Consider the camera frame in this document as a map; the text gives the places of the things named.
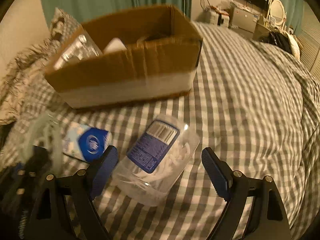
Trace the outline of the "floral patterned duvet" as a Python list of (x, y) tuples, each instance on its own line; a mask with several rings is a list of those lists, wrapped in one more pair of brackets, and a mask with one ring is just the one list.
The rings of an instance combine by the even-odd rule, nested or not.
[(43, 73), (60, 45), (60, 41), (47, 38), (18, 52), (8, 63), (1, 78), (1, 125), (18, 119), (30, 84)]

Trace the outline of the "white plush item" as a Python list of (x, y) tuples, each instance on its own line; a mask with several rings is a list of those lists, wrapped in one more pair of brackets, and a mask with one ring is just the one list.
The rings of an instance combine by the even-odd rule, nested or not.
[(123, 44), (123, 42), (119, 38), (115, 37), (103, 49), (103, 53), (108, 54), (108, 53), (113, 53), (116, 51), (123, 51), (123, 50), (127, 50), (127, 47)]

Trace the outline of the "grey checkered bed cover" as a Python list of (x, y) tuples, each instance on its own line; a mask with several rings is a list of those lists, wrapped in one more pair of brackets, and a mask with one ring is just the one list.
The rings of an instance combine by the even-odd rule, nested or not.
[(109, 130), (121, 157), (157, 115), (171, 115), (196, 129), (197, 151), (158, 207), (145, 207), (108, 185), (95, 207), (114, 239), (207, 238), (225, 202), (201, 163), (205, 147), (248, 177), (272, 176), (291, 237), (299, 239), (319, 211), (319, 82), (276, 46), (204, 23), (195, 27), (203, 46), (192, 92), (143, 105), (78, 112), (42, 75), (57, 42), (46, 39), (17, 54), (7, 69), (22, 78), (23, 92), (1, 164), (17, 161), (21, 136), (47, 110), (63, 131), (72, 122)]

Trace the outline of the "clear jar with blue label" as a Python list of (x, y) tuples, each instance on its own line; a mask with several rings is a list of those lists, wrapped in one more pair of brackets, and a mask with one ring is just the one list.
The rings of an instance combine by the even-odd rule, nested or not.
[(112, 172), (122, 193), (146, 206), (158, 206), (194, 156), (196, 129), (160, 114), (148, 125)]

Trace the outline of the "black jacket pile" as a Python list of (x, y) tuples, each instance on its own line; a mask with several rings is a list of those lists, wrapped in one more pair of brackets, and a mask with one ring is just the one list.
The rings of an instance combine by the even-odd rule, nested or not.
[(268, 34), (261, 35), (258, 41), (277, 46), (300, 61), (300, 47), (295, 35), (288, 32), (271, 31)]

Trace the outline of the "blue white tissue pack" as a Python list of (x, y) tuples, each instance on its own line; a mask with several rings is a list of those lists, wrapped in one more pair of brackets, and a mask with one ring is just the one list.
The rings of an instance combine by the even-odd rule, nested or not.
[(110, 131), (72, 122), (62, 141), (65, 155), (91, 163), (99, 159), (112, 142)]

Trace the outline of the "floral checkered pillow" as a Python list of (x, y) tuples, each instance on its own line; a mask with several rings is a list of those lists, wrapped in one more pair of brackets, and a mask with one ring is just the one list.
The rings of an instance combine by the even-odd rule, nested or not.
[(65, 42), (79, 27), (80, 23), (62, 9), (55, 8), (50, 24), (50, 37), (60, 43)]

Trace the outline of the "small grey refrigerator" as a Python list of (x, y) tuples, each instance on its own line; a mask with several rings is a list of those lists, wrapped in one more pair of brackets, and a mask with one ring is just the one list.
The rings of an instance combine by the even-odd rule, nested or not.
[(257, 15), (247, 10), (240, 9), (239, 7), (233, 7), (231, 9), (229, 25), (231, 28), (238, 28), (249, 31), (250, 33), (254, 33), (257, 19)]

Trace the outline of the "white louvered wardrobe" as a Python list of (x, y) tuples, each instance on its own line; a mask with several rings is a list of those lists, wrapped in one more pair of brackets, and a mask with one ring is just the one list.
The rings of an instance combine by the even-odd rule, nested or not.
[(319, 20), (306, 1), (304, 1), (303, 5), (301, 32), (298, 35), (298, 39), (302, 45), (300, 60), (310, 73), (319, 79)]

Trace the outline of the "clear plastic bottle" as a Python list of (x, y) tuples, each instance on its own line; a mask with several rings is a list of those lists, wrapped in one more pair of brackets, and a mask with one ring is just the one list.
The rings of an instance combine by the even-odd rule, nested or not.
[(103, 53), (99, 47), (95, 44), (88, 33), (85, 32), (84, 34), (78, 35), (74, 41), (67, 46), (57, 61), (53, 64), (53, 68), (58, 70), (68, 64), (77, 63), (92, 57), (98, 57), (102, 54)]

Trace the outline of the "oval white vanity mirror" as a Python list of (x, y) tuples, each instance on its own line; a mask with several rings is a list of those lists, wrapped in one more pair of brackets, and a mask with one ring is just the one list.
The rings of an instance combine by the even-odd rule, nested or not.
[(270, 7), (268, 18), (271, 24), (280, 26), (284, 23), (286, 16), (285, 8), (280, 0), (273, 0)]

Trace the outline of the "brown cardboard box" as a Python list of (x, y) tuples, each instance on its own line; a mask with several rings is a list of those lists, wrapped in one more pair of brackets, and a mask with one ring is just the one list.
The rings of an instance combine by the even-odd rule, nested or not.
[[(102, 53), (115, 37), (127, 50), (55, 70), (53, 64), (62, 52), (85, 32)], [(72, 108), (175, 97), (192, 89), (202, 41), (175, 6), (127, 9), (80, 24), (52, 57), (44, 78)]]

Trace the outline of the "white suitcase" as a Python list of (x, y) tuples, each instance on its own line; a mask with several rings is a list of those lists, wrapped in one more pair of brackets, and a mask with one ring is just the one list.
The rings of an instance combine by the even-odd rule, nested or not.
[(217, 25), (224, 28), (229, 28), (229, 13), (224, 10), (214, 10), (209, 11), (209, 23), (212, 25)]

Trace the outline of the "white dressing table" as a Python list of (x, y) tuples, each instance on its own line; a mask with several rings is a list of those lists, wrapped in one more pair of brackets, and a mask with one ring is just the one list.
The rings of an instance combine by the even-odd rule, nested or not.
[(269, 32), (272, 31), (272, 28), (265, 27), (264, 25), (257, 23), (253, 33), (253, 40), (257, 41), (262, 36), (267, 36)]

